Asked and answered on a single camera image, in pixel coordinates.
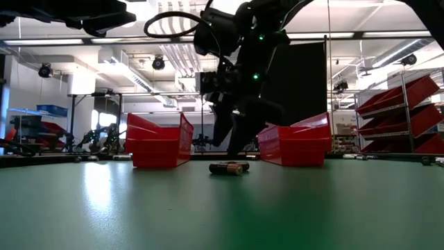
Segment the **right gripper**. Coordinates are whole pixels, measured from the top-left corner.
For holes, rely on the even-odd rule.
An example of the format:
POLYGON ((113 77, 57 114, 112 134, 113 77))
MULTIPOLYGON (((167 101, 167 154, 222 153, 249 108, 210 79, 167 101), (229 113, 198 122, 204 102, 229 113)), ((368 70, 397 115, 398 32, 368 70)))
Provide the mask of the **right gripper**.
POLYGON ((238 113, 233 114, 233 107, 222 103, 211 107, 214 113, 212 144, 221 146, 232 129, 228 146, 231 156, 243 151, 267 127, 266 122, 280 124, 283 121, 282 106, 261 97, 274 54, 274 51, 240 51, 241 98, 238 113))

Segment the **red storage bin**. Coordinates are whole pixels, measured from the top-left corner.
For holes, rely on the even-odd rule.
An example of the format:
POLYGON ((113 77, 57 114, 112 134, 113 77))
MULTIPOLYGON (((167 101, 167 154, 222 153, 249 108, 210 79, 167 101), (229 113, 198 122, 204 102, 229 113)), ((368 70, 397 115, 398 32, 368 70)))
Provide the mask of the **red storage bin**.
POLYGON ((53 122, 41 122, 38 139, 48 149, 56 150, 65 148, 72 141, 72 136, 53 122))

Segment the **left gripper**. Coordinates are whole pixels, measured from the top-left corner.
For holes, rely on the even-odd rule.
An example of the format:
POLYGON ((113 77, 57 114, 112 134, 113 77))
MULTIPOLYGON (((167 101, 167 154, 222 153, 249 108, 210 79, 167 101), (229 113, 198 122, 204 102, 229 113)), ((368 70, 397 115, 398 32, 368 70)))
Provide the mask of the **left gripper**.
POLYGON ((83 29, 94 37, 105 37, 110 26, 123 26, 136 21, 127 5, 114 0, 64 0, 59 18, 70 28, 83 29))

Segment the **red shelf bin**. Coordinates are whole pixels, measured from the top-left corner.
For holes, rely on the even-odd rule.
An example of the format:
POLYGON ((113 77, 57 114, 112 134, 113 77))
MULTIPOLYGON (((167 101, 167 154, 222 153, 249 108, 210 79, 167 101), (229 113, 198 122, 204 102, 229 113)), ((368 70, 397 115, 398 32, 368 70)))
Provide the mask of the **red shelf bin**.
POLYGON ((407 121, 404 108, 386 112, 370 120, 358 130, 358 133, 367 140, 408 134, 417 138, 444 120, 444 116, 433 104, 410 110, 409 117, 410 120, 407 121))
POLYGON ((418 153, 444 154, 444 140, 439 134, 425 134, 413 141, 414 150, 411 150, 409 138, 394 140, 375 140, 361 151, 364 153, 418 153))
MULTIPOLYGON (((408 107, 413 109, 420 102, 436 93, 439 86, 430 76, 424 76, 406 83, 405 89, 407 91, 408 107)), ((381 113, 392 107, 397 108, 402 104, 404 104, 404 92, 402 86, 399 86, 376 94, 358 107, 356 111, 362 117, 370 117, 373 113, 381 113)))

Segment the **blue storage bin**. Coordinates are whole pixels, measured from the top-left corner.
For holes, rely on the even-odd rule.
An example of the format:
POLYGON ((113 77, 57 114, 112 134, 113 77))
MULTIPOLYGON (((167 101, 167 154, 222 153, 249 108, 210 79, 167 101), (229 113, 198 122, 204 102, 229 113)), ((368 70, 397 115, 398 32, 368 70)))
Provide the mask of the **blue storage bin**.
POLYGON ((47 104, 47 105, 36 105, 36 108, 38 111, 45 111, 52 115, 57 115, 61 117, 68 116, 68 109, 60 106, 47 104))

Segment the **black rig frame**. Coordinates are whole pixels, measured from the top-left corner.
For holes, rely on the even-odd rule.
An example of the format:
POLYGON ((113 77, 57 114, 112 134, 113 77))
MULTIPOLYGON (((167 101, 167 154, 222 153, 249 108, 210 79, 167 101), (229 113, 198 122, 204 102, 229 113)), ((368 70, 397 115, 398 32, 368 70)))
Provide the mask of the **black rig frame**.
POLYGON ((204 134, 204 95, 200 95, 200 135, 199 135, 199 148, 201 151, 206 151, 207 140, 204 134))
MULTIPOLYGON (((120 134, 125 130, 121 129, 121 115, 123 108, 123 96, 121 93, 115 92, 93 92, 91 94, 69 94, 71 97, 71 109, 69 117, 69 132, 76 136, 77 128, 80 132, 87 132, 91 130, 90 122, 92 120, 92 111, 95 110, 98 114, 104 113, 106 115, 114 115, 114 133, 112 134, 113 146, 116 146, 116 152, 123 149, 123 143, 120 143, 120 134)), ((98 115, 97 130, 109 125, 101 125, 101 116, 98 115)))

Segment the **copper and black battery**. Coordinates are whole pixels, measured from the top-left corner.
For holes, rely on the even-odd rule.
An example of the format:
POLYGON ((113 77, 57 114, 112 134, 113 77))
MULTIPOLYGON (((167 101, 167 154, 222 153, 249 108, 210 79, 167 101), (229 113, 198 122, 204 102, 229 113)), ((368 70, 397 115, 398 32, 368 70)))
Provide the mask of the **copper and black battery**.
POLYGON ((240 166, 240 167, 242 168, 242 171, 243 171, 243 172, 247 172, 247 171, 249 170, 249 168, 250 168, 250 165, 249 165, 248 162, 228 161, 228 162, 225 162, 225 163, 226 163, 227 165, 238 165, 238 166, 240 166))
POLYGON ((209 165, 209 171, 216 175, 240 176, 243 173, 243 168, 237 163, 218 163, 209 165))

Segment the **red plastic bin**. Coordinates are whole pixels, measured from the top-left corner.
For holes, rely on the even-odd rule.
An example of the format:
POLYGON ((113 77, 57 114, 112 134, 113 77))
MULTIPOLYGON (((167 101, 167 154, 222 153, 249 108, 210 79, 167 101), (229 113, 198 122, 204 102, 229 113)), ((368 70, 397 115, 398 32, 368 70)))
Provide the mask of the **red plastic bin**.
POLYGON ((321 167, 332 150, 327 112, 290 126, 270 125, 257 135, 262 160, 287 167, 321 167))
POLYGON ((159 126, 132 113, 127 117, 126 153, 133 166, 144 169, 170 169, 191 158, 194 127, 181 114, 176 127, 159 126))

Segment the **green table mat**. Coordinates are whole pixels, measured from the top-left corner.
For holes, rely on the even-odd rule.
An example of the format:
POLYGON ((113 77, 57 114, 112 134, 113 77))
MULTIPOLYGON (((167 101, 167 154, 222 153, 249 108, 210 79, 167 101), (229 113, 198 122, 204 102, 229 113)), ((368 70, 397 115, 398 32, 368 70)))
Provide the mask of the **green table mat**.
POLYGON ((444 250, 444 168, 254 161, 215 176, 130 162, 0 169, 0 250, 444 250))

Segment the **black divider panel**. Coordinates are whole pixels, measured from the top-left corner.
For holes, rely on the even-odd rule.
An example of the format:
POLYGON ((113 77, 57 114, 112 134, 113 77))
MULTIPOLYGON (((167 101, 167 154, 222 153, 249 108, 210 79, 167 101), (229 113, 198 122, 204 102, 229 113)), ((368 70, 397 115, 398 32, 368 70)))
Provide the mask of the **black divider panel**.
POLYGON ((327 112, 327 60, 324 42, 279 46, 263 85, 263 99, 280 106, 276 125, 327 112))

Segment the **cardboard box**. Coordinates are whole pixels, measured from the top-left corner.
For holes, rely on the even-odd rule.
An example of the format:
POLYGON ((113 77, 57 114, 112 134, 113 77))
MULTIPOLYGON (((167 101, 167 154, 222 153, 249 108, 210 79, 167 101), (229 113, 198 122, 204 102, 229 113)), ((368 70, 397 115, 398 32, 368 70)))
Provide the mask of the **cardboard box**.
POLYGON ((352 124, 336 124, 337 135, 353 135, 355 132, 354 125, 352 124))

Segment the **dark cart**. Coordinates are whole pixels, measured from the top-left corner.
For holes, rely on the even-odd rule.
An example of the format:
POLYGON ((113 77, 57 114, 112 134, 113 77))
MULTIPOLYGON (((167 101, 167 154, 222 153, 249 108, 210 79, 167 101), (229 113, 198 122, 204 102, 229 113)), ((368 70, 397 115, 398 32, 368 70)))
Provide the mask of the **dark cart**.
POLYGON ((31 155, 40 150, 41 144, 37 141, 41 132, 42 117, 37 115, 13 115, 10 118, 12 140, 20 144, 14 149, 31 155))

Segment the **silver ventilation duct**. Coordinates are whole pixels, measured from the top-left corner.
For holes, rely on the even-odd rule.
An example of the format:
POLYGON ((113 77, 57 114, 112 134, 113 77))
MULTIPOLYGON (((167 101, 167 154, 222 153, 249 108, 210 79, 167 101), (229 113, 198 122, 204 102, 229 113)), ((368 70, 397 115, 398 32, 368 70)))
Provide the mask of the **silver ventilation duct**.
POLYGON ((405 40, 399 43, 398 45, 392 47, 388 51, 384 52, 383 54, 380 54, 379 56, 375 57, 372 60, 371 66, 372 68, 385 67, 387 65, 390 65, 391 63, 399 61, 413 54, 415 51, 428 46, 434 41, 435 39, 432 38, 405 40))

